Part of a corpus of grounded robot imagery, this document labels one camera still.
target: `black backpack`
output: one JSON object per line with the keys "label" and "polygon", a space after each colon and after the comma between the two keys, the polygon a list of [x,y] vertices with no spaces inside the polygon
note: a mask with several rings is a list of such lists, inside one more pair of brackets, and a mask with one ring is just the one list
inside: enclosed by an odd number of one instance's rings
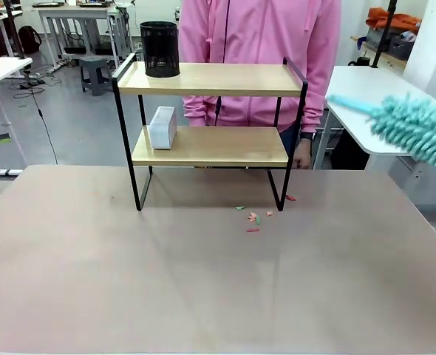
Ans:
{"label": "black backpack", "polygon": [[24,53],[31,54],[39,51],[42,40],[40,35],[31,26],[21,27],[18,34]]}

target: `stool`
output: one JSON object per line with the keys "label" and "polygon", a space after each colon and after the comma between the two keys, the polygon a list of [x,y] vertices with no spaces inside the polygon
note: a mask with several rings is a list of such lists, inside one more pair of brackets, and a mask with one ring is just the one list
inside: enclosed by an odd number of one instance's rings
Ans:
{"label": "stool", "polygon": [[[84,68],[88,72],[88,78],[85,78]],[[103,77],[101,68],[105,68],[108,78]],[[112,87],[112,77],[108,70],[106,59],[98,55],[87,55],[80,58],[80,75],[82,80],[82,91],[91,89],[93,96],[101,95],[101,90]]]}

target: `black cup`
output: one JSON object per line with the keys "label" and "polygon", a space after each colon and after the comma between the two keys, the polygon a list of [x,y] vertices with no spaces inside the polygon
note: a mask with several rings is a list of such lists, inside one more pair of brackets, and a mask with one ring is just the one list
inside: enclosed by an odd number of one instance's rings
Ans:
{"label": "black cup", "polygon": [[148,21],[140,25],[146,75],[170,78],[180,74],[177,25]]}
{"label": "black cup", "polygon": [[356,65],[358,67],[368,67],[371,65],[371,58],[359,57],[357,61],[351,61],[348,65]]}

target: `black watch strap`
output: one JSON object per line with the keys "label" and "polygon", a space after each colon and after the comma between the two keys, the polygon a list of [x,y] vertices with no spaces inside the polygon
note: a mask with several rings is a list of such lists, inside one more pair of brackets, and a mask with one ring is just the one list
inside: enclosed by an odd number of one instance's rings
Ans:
{"label": "black watch strap", "polygon": [[315,140],[315,133],[300,132],[300,139],[310,139],[311,141],[314,141]]}

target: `pink jacket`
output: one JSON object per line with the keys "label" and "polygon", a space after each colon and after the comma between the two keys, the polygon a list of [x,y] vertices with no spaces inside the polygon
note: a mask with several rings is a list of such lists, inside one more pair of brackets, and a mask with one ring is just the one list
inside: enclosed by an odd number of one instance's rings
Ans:
{"label": "pink jacket", "polygon": [[[303,132],[315,132],[335,64],[340,0],[183,0],[180,60],[280,64],[289,56],[309,82]],[[216,97],[184,98],[192,126],[214,125]],[[297,98],[283,98],[279,131],[296,119]],[[272,126],[275,98],[222,98],[218,126]]]}

